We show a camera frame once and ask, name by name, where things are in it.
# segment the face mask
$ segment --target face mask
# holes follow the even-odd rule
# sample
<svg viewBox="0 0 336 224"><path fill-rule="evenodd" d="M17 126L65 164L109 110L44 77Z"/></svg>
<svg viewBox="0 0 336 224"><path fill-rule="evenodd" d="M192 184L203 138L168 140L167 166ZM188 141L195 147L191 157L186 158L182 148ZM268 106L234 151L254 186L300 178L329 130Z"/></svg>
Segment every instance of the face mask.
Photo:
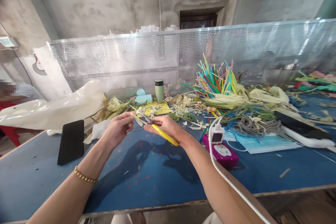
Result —
<svg viewBox="0 0 336 224"><path fill-rule="evenodd" d="M295 142L292 142L277 135L258 136L256 138L243 136L232 129L230 129L229 132L235 135L237 142L243 145L250 154L282 151L302 147Z"/></svg>

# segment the hand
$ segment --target hand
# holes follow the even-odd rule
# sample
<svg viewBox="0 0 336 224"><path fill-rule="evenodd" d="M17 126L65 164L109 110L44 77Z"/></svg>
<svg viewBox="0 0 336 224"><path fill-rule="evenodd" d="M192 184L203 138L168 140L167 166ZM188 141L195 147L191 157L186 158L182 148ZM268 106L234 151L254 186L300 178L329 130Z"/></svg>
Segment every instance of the hand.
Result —
<svg viewBox="0 0 336 224"><path fill-rule="evenodd" d="M101 137L112 148L116 148L126 134L133 130L134 117L131 113L133 112L125 112L114 117Z"/></svg>
<svg viewBox="0 0 336 224"><path fill-rule="evenodd" d="M185 139L186 135L189 135L188 132L186 132L168 115L153 117L152 121L156 122L156 125L158 125L161 130L174 138L179 144L181 144L181 141ZM158 134L151 125L145 125L144 129L151 133Z"/></svg>

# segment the perforated metal sheet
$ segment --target perforated metal sheet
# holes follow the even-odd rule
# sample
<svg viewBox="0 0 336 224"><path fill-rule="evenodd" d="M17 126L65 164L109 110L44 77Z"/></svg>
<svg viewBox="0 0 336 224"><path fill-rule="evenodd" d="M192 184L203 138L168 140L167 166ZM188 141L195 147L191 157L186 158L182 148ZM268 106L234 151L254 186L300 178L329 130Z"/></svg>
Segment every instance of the perforated metal sheet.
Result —
<svg viewBox="0 0 336 224"><path fill-rule="evenodd" d="M100 79L108 98L154 92L163 79L166 95L190 91L197 63L234 61L243 84L276 84L285 64L307 71L336 70L336 19L258 23L154 33L57 40L48 46L72 91Z"/></svg>

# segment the forearm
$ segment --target forearm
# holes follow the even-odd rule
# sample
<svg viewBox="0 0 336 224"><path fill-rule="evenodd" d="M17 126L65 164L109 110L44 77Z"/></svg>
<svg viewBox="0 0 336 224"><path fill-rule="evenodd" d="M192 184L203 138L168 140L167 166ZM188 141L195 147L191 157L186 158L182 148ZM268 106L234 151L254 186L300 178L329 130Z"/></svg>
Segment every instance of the forearm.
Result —
<svg viewBox="0 0 336 224"><path fill-rule="evenodd" d="M184 138L181 145L201 179L211 207L222 223L263 223L252 208L218 173L212 164L210 154L201 144L189 134ZM275 223L264 207L242 184L218 163L217 167L271 223Z"/></svg>
<svg viewBox="0 0 336 224"><path fill-rule="evenodd" d="M80 162L78 171L96 180L113 149L100 139ZM72 172L27 223L78 223L93 186Z"/></svg>
<svg viewBox="0 0 336 224"><path fill-rule="evenodd" d="M5 96L3 98L0 98L0 102L16 102L23 98L26 98L26 97L25 96Z"/></svg>

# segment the gold bracelet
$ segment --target gold bracelet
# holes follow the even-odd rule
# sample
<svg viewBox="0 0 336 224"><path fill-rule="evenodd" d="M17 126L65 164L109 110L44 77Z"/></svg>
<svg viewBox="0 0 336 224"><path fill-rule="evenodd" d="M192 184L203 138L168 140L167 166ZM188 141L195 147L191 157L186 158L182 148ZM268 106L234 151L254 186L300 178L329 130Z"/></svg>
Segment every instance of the gold bracelet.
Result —
<svg viewBox="0 0 336 224"><path fill-rule="evenodd" d="M78 175L81 179L87 181L87 182L90 182L90 183L97 183L97 180L92 180L92 179L89 179L87 177L85 177L83 174L81 174L78 170L77 170L77 166L75 167L75 174Z"/></svg>

